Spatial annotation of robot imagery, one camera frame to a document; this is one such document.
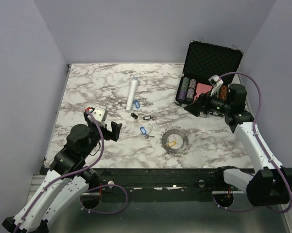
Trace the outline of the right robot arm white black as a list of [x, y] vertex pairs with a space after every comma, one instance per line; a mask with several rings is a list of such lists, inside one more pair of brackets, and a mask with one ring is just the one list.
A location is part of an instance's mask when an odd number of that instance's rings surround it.
[[254, 167], [250, 175], [234, 166], [217, 170], [214, 185], [219, 190], [234, 186], [247, 195], [255, 206], [292, 205], [292, 168], [286, 168], [260, 136], [252, 114], [245, 110], [247, 92], [243, 85], [232, 84], [225, 100], [201, 94], [198, 100], [185, 107], [194, 116], [216, 112], [224, 115], [226, 124], [241, 141]]

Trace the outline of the metal keyring disc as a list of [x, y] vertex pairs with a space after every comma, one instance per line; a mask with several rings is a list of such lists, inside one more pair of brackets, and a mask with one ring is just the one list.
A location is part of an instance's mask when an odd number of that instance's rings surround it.
[[162, 132], [160, 143], [168, 154], [185, 153], [189, 146], [188, 134], [179, 127], [167, 128]]

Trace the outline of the black white tag key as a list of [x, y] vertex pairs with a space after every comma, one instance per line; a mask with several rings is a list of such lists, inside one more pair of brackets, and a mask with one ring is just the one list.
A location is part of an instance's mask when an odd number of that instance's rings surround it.
[[145, 120], [145, 121], [149, 121], [149, 120], [155, 120], [155, 117], [153, 117], [153, 116], [144, 116], [142, 119]]

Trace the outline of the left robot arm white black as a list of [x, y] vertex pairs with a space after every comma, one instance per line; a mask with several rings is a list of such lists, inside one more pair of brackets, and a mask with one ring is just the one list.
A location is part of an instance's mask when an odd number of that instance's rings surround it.
[[84, 111], [85, 124], [73, 126], [66, 144], [55, 155], [42, 184], [30, 201], [15, 216], [7, 217], [2, 226], [10, 233], [47, 233], [54, 220], [77, 196], [88, 191], [101, 191], [114, 187], [102, 183], [92, 167], [86, 166], [86, 158], [96, 146], [104, 151], [105, 141], [119, 139], [121, 124], [111, 122], [111, 130], [105, 124], [106, 112], [100, 108]]

